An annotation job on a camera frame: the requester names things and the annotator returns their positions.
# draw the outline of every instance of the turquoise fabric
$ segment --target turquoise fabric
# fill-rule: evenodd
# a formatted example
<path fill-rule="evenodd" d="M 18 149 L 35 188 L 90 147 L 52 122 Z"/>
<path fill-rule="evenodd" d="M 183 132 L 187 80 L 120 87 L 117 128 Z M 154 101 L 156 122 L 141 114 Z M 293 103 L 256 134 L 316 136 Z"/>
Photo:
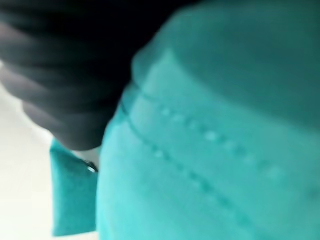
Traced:
<path fill-rule="evenodd" d="M 101 240 L 320 239 L 319 4 L 206 2 L 168 21 L 106 130 Z"/>
<path fill-rule="evenodd" d="M 82 234 L 96 230 L 98 175 L 56 140 L 51 150 L 53 235 Z"/>

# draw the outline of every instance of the turquoise pouch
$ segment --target turquoise pouch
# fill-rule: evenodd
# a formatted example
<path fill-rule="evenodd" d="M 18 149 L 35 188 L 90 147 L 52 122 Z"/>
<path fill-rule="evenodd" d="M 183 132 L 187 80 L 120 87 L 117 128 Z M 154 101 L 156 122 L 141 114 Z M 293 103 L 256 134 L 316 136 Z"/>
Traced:
<path fill-rule="evenodd" d="M 50 149 L 55 237 L 96 230 L 98 175 L 56 140 Z"/>

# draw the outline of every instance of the seam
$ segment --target seam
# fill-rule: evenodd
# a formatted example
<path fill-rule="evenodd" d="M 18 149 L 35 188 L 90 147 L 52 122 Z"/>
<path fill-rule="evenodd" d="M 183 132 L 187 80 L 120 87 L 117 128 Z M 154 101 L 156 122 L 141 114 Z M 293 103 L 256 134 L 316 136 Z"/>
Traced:
<path fill-rule="evenodd" d="M 183 176 L 198 192 L 205 195 L 210 205 L 219 206 L 224 215 L 232 219 L 236 225 L 252 239 L 272 240 L 265 233 L 255 227 L 253 221 L 238 209 L 226 196 L 219 192 L 205 177 L 196 173 L 192 169 L 187 168 L 182 163 L 176 161 L 167 151 L 155 145 L 152 141 L 145 138 L 140 131 L 135 127 L 129 112 L 123 102 L 120 107 L 126 115 L 126 122 L 128 123 L 132 132 L 143 143 L 143 145 L 153 153 L 155 159 L 162 160 L 173 168 L 179 175 Z"/>
<path fill-rule="evenodd" d="M 146 101 L 154 105 L 155 109 L 163 117 L 170 119 L 175 124 L 185 126 L 189 131 L 197 133 L 201 136 L 203 141 L 221 146 L 222 149 L 233 158 L 261 173 L 270 181 L 277 184 L 287 182 L 286 179 L 288 178 L 288 173 L 282 167 L 272 163 L 271 161 L 258 159 L 240 143 L 233 141 L 224 134 L 206 126 L 198 119 L 162 104 L 156 98 L 146 94 L 136 82 L 133 82 L 132 85 Z"/>

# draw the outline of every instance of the black sleeve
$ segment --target black sleeve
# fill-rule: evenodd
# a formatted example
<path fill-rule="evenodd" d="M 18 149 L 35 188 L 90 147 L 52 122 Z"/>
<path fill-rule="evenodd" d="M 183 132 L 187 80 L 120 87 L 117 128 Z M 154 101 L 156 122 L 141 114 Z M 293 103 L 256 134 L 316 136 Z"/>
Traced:
<path fill-rule="evenodd" d="M 186 2 L 0 1 L 0 81 L 67 148 L 101 145 L 131 60 Z"/>

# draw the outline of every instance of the dark fabric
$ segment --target dark fabric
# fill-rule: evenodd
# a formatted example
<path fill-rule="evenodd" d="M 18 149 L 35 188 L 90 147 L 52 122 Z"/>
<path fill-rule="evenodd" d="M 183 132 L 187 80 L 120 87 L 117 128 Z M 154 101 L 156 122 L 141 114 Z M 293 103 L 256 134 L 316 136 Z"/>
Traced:
<path fill-rule="evenodd" d="M 133 56 L 191 2 L 2 0 L 0 81 L 65 147 L 98 147 Z"/>

